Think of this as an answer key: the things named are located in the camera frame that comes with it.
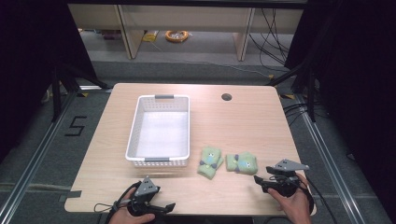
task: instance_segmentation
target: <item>handheld controller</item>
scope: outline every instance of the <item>handheld controller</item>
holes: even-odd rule
[[[289,198],[297,189],[301,189],[309,201],[309,212],[312,213],[314,199],[308,189],[300,186],[302,181],[295,173],[297,170],[309,170],[309,166],[285,159],[274,166],[267,166],[266,170],[273,175],[270,180],[275,181],[265,181],[263,178],[254,175],[254,181],[262,186],[262,192],[268,193],[268,189],[275,189],[279,194]]]
[[[155,186],[147,176],[143,182],[137,183],[137,190],[131,196],[127,208],[129,213],[134,217],[140,217],[145,214],[152,213],[156,217],[170,213],[175,208],[175,203],[170,203],[165,207],[151,205],[149,202],[161,187]]]

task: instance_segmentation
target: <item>black cable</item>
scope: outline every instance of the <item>black cable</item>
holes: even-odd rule
[[[266,68],[266,69],[273,70],[273,71],[277,71],[277,72],[284,72],[284,73],[288,72],[288,71],[279,70],[279,69],[270,68],[270,67],[268,67],[268,66],[265,66],[265,65],[262,63],[262,50],[260,50],[259,60],[260,60],[260,63],[262,64],[262,66],[263,66],[264,68]]]
[[[289,50],[289,49],[286,48],[285,46],[283,46],[283,45],[279,42],[279,38],[278,38],[278,36],[277,36],[277,29],[276,29],[276,9],[273,8],[273,22],[272,22],[271,25],[270,25],[269,21],[267,20],[267,17],[265,16],[265,13],[264,13],[264,10],[263,10],[263,9],[262,9],[262,15],[264,16],[265,21],[266,21],[266,23],[267,23],[267,25],[268,25],[269,34],[272,35],[272,37],[274,38],[274,40],[276,41],[276,43],[277,43],[277,45],[278,45],[278,48],[276,48],[276,49],[279,49],[280,54],[282,55],[283,59],[286,60],[286,56],[285,56],[285,53],[284,53],[284,50],[282,49],[282,47],[285,48],[285,49],[287,49],[287,50]]]
[[[330,206],[327,204],[326,200],[323,198],[322,194],[320,193],[320,191],[318,190],[318,188],[314,185],[314,183],[312,182],[312,180],[310,180],[308,178],[308,176],[306,176],[306,180],[308,180],[309,184],[312,186],[312,188],[315,189],[315,191],[317,192],[318,196],[320,197],[320,199],[323,201],[324,205],[326,206],[327,210],[329,211],[330,216],[332,217],[332,221],[337,224],[337,220],[335,219],[334,214],[332,213],[332,209],[330,209]]]
[[[286,118],[291,117],[291,116],[296,115],[296,114],[299,114],[299,115],[300,115],[301,113],[304,113],[304,112],[306,112],[306,111],[308,111],[308,110],[299,110],[299,111],[295,111],[295,112],[293,112],[293,113],[291,113],[291,114],[286,115]]]
[[[295,107],[295,106],[300,107],[302,105],[307,105],[307,103],[301,103],[301,104],[295,104],[295,105],[287,105],[287,106],[283,107],[283,110],[289,109],[289,108]]]
[[[298,108],[300,108],[303,105],[307,105],[307,104],[298,104],[298,105],[290,107],[288,110],[285,111],[285,115],[287,115],[291,110],[298,109]]]
[[[264,43],[262,45],[259,45],[259,43],[256,42],[256,40],[253,38],[253,36],[251,34],[249,34],[249,36],[250,36],[251,40],[253,41],[254,45],[261,51],[261,53],[267,54],[269,57],[271,57],[272,59],[274,59],[278,63],[281,63],[281,64],[285,63],[282,60],[280,60],[279,58],[277,58],[273,53],[271,53],[270,51],[266,50],[263,47],[265,45],[265,41],[264,41]]]
[[[279,47],[277,47],[277,46],[271,44],[271,42],[268,41],[268,37],[269,37],[270,34],[267,34],[267,37],[264,37],[264,35],[263,35],[262,33],[260,33],[260,35],[262,36],[262,38],[264,39],[264,41],[265,41],[267,44],[269,44],[271,47],[273,47],[274,49],[280,49]]]
[[[297,115],[295,118],[294,118],[294,120],[292,120],[291,121],[291,123],[289,124],[289,127],[291,126],[291,124],[293,124],[294,123],[294,121],[296,121],[297,120],[297,118],[299,118],[303,113],[305,113],[305,112],[308,112],[308,110],[304,110],[304,111],[299,111],[299,112],[296,112],[296,113],[300,113],[299,115]]]

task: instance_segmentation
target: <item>basket handle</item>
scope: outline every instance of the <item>basket handle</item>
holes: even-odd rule
[[[145,158],[145,161],[170,161],[169,158]]]
[[[175,95],[173,94],[162,94],[162,95],[154,95],[155,99],[174,99]]]

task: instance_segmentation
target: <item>white plastic basket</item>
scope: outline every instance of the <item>white plastic basket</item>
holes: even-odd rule
[[[139,97],[125,158],[135,166],[186,166],[190,156],[190,97]]]

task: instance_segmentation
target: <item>wooden table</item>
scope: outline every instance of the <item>wooden table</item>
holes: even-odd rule
[[[221,98],[223,93],[231,101]],[[186,94],[191,98],[191,155],[186,167],[135,168],[125,159],[139,95]],[[69,212],[93,212],[97,203],[113,204],[133,183],[149,175],[161,191],[151,201],[176,203],[173,215],[282,215],[277,202],[252,175],[227,172],[225,164],[209,180],[197,174],[204,147],[222,157],[249,151],[257,157],[258,176],[282,159],[300,162],[276,89],[263,86],[117,84],[107,102],[69,198]]]

